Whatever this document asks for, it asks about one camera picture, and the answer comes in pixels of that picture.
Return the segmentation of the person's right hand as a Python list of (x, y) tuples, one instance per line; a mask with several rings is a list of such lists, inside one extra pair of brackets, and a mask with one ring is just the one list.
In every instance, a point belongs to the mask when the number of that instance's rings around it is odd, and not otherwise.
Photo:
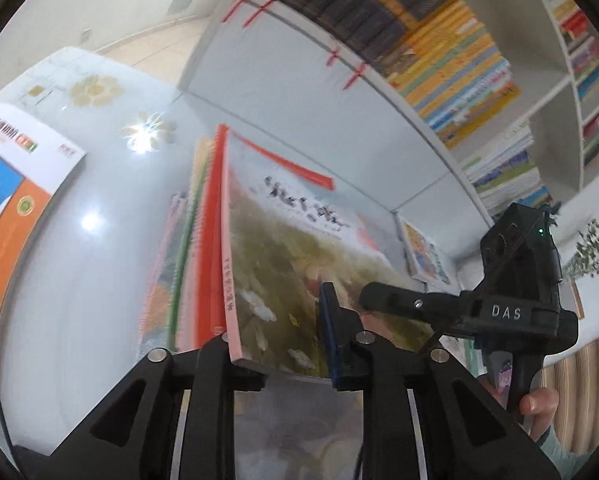
[(547, 387), (540, 387), (520, 400), (519, 411), (523, 417), (531, 419), (528, 434), (537, 444), (546, 440), (559, 403), (560, 396), (557, 390)]

